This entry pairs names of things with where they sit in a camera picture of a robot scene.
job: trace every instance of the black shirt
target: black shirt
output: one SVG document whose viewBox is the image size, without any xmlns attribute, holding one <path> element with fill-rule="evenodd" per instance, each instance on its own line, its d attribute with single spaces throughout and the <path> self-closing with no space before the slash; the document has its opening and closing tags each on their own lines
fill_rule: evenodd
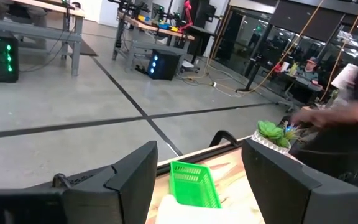
<svg viewBox="0 0 358 224">
<path fill-rule="evenodd" d="M 352 93 L 358 101 L 358 76 Z M 306 165 L 333 177 L 358 170 L 358 124 L 339 124 L 319 132 L 314 140 L 294 156 Z"/>
</svg>

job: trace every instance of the glass wall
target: glass wall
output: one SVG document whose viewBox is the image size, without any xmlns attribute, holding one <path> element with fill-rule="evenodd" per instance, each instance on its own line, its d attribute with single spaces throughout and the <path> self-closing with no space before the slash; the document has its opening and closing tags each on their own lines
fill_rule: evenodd
<svg viewBox="0 0 358 224">
<path fill-rule="evenodd" d="M 269 19 L 270 14 L 234 8 L 214 59 L 237 73 L 244 73 Z"/>
</svg>

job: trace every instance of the white object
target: white object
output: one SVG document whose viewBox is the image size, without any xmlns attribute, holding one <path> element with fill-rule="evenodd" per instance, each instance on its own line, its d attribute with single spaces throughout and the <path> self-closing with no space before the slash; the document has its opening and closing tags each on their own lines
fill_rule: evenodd
<svg viewBox="0 0 358 224">
<path fill-rule="evenodd" d="M 285 72 L 289 66 L 290 66 L 290 64 L 288 62 L 284 62 L 283 66 L 281 66 L 280 72 Z"/>
<path fill-rule="evenodd" d="M 263 146 L 268 147 L 269 149 L 273 149 L 274 151 L 277 151 L 282 154 L 288 153 L 291 149 L 291 145 L 289 148 L 284 148 L 284 147 L 280 147 L 280 146 L 272 143 L 267 138 L 265 138 L 261 134 L 259 134 L 258 130 L 255 131 L 255 133 L 252 135 L 251 139 Z"/>
<path fill-rule="evenodd" d="M 166 195 L 158 208 L 155 224 L 257 224 L 254 214 L 244 207 L 201 208 L 179 204 Z"/>
<path fill-rule="evenodd" d="M 194 68 L 194 65 L 186 60 L 183 60 L 183 62 L 181 63 L 181 65 L 185 68 Z"/>
<path fill-rule="evenodd" d="M 349 83 L 353 83 L 355 76 L 358 74 L 358 66 L 347 64 L 338 76 L 331 82 L 331 85 L 343 90 Z"/>
</svg>

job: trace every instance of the green basket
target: green basket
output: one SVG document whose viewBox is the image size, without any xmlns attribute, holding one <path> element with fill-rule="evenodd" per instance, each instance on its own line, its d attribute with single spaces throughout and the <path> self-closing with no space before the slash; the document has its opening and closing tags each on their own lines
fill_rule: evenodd
<svg viewBox="0 0 358 224">
<path fill-rule="evenodd" d="M 208 166 L 171 162 L 170 192 L 182 205 L 222 208 Z"/>
</svg>

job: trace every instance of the gray floor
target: gray floor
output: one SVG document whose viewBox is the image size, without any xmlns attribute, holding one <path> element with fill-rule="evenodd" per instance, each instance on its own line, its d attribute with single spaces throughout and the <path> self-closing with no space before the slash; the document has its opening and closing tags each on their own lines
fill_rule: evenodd
<svg viewBox="0 0 358 224">
<path fill-rule="evenodd" d="M 221 129 L 241 138 L 254 132 L 258 120 L 277 122 L 284 115 L 285 109 L 273 104 L 257 106 L 276 100 L 263 89 L 230 97 L 227 94 L 235 93 L 224 87 L 219 89 L 226 94 L 201 85 L 212 78 L 231 88 L 244 87 L 247 80 L 217 63 L 212 64 L 237 81 L 214 69 L 209 77 L 197 78 L 200 85 L 196 86 L 177 79 L 151 80 L 138 72 L 125 73 L 120 56 L 111 61 L 114 40 L 108 37 L 115 36 L 113 28 L 86 22 L 84 32 L 84 40 L 99 57 L 81 56 L 78 77 L 70 75 L 70 59 L 62 62 L 57 57 L 45 68 L 21 73 L 17 83 L 0 83 L 0 188 L 28 187 L 51 180 L 57 172 L 70 175 L 104 166 L 149 140 L 158 142 L 158 159 L 163 161 L 206 148 Z M 33 69 L 34 64 L 48 60 L 23 57 L 21 69 Z M 227 109 L 214 111 L 217 108 Z M 64 126 L 76 123 L 91 124 Z M 48 130 L 56 125 L 60 130 Z"/>
</svg>

